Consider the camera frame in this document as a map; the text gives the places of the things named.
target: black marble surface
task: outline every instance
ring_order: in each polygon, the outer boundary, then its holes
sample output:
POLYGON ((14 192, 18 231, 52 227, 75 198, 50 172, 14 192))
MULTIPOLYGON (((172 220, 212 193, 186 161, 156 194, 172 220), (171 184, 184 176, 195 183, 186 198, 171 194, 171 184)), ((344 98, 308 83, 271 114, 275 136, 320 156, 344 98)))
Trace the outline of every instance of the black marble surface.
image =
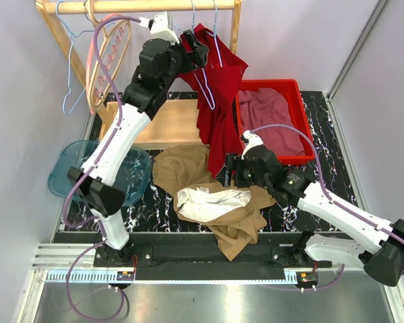
MULTIPOLYGON (((314 139, 314 145, 321 161, 326 186, 341 198, 356 203, 353 190, 341 150, 335 136, 333 123, 322 92, 302 92, 308 123, 314 139)), ((195 92, 174 92, 169 94, 170 99, 196 98, 195 92)), ((98 116, 94 121, 90 140, 98 139, 102 122, 98 116)), ((149 151, 154 158, 160 151, 149 151)), ((318 177, 316 163, 312 161, 305 166, 299 166, 305 172, 318 177)), ((263 217, 268 225, 263 231, 335 231, 336 228, 326 221, 297 210, 294 207, 280 207, 278 204, 263 209, 263 217)), ((173 210, 172 196, 161 188, 153 185, 151 181, 141 200, 131 207, 122 209, 123 220, 129 231, 159 231, 159 232, 203 232, 208 229, 203 225, 179 220, 173 210)), ((69 211, 69 220, 77 223, 89 216, 83 203, 72 202, 69 211)), ((97 231, 97 224, 89 223, 77 229, 65 227, 65 231, 97 231)))

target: white cloth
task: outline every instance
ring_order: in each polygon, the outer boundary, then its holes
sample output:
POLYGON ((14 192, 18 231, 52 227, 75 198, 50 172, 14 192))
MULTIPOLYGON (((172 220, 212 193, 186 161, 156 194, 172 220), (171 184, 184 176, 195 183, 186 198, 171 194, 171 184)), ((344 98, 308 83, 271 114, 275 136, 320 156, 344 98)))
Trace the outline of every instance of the white cloth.
POLYGON ((245 207, 251 199, 249 190, 225 190, 210 194, 207 188, 184 188, 177 192, 178 212, 196 222, 210 222, 222 215, 245 207))

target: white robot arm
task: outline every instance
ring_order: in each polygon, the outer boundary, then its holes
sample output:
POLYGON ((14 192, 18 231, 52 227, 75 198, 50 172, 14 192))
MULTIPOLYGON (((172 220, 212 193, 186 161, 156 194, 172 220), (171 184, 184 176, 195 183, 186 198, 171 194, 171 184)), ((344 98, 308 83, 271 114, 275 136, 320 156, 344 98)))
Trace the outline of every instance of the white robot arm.
POLYGON ((404 271, 404 245, 389 233, 404 239, 404 221, 391 223, 371 215, 327 191, 315 178, 298 168, 281 165, 259 136, 245 131, 241 156, 230 154, 217 179, 238 188, 257 185, 267 189, 280 205, 295 206, 334 225, 352 240, 303 233, 296 255, 315 261, 328 260, 363 268, 373 279, 395 286, 404 271))
POLYGON ((125 194, 112 187, 120 165, 137 136, 166 101, 168 89, 178 74, 204 67, 208 55, 208 48, 191 31, 183 32, 191 50, 184 49, 166 12, 153 20, 142 20, 141 25, 150 28, 154 38, 143 45, 139 54, 140 64, 124 91, 121 113, 116 114, 103 140, 81 169, 71 168, 67 174, 73 184, 86 176, 77 193, 102 222, 106 245, 118 251, 129 245, 129 234, 121 217, 125 194))

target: red garment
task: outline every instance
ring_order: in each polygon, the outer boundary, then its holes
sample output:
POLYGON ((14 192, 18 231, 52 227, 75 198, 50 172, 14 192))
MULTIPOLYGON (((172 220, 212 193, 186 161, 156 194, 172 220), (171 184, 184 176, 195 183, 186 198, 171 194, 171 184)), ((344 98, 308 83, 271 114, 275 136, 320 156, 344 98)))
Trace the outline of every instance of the red garment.
MULTIPOLYGON (((238 91, 243 131, 253 130, 266 124, 279 123, 294 127, 286 99, 274 89, 238 91)), ((285 128, 268 128, 257 132, 265 146, 277 156, 304 155, 300 136, 285 128)))
MULTIPOLYGON (((201 24, 195 28, 195 36, 198 41, 209 48, 208 63, 204 70, 208 87, 211 89, 214 97, 215 109, 212 110, 209 107, 202 89, 195 78, 196 75, 208 100, 211 100, 201 69, 195 72, 180 74, 179 77, 186 81, 194 91, 198 92, 197 108, 199 109, 199 115, 196 125, 199 129, 202 143, 210 145, 208 170, 211 172, 213 178, 215 178, 215 175, 223 168, 226 154, 242 153, 240 137, 234 126, 232 102, 248 65, 232 54, 229 48, 217 38, 223 63, 223 67, 220 67, 214 38, 207 32, 212 34, 211 30, 201 24)), ((186 50, 190 50, 190 46, 183 35, 181 35, 181 39, 186 50)))

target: metal floor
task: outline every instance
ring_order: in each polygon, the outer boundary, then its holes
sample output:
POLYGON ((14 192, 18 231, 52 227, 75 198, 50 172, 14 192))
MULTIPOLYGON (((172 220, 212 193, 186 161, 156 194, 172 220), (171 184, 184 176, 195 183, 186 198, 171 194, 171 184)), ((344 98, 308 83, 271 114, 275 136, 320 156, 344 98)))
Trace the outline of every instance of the metal floor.
MULTIPOLYGON (((320 275, 320 285, 334 277, 332 272, 320 275)), ((74 303, 99 287, 71 285, 74 303)), ((346 272, 338 284, 316 293, 275 291, 267 286, 251 285, 138 284, 125 292, 129 307, 125 305, 113 322, 394 322, 382 285, 363 272, 346 272)), ((114 314, 119 302, 119 296, 112 291, 102 291, 78 308, 91 317, 105 318, 114 314)), ((87 322, 69 309, 62 283, 45 285, 38 309, 36 323, 87 322)))

